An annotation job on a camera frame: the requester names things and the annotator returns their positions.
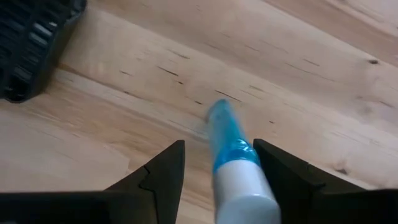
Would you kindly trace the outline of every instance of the wood grain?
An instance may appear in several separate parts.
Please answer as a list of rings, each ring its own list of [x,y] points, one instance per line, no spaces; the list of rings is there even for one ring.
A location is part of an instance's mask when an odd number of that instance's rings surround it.
[[[264,1],[398,66],[398,3],[395,0]]]
[[[90,1],[48,90],[0,102],[0,190],[104,189],[184,139],[177,222],[213,223],[204,117],[220,98],[249,139],[367,189],[398,187],[398,68],[350,45],[366,45],[344,31],[361,22],[351,12],[311,26],[299,3],[267,1]]]

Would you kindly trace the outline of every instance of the black plastic object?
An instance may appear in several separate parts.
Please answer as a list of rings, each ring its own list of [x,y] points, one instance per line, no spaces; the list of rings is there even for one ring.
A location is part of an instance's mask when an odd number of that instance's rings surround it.
[[[261,139],[254,148],[282,224],[398,223],[398,190],[364,190]]]
[[[63,52],[86,0],[0,0],[0,98],[38,95]]]
[[[184,163],[176,141],[102,192],[0,194],[0,223],[174,224]]]

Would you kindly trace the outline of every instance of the black plastic tray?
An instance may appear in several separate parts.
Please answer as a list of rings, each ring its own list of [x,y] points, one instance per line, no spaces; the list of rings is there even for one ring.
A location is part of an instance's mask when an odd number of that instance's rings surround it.
[[[86,0],[0,0],[0,98],[38,95],[63,52]]]

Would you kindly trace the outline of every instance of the tube cap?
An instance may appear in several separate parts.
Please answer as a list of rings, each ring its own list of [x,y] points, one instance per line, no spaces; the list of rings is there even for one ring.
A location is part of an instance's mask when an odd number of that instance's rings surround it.
[[[261,168],[247,160],[230,161],[213,176],[216,224],[278,224],[279,206]]]

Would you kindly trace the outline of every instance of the blue tube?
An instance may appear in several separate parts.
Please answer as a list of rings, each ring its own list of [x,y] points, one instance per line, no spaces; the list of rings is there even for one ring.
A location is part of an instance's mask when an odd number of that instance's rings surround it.
[[[227,100],[218,100],[209,109],[207,122],[213,153],[213,173],[223,164],[239,159],[251,161],[260,166],[257,153],[246,140]]]

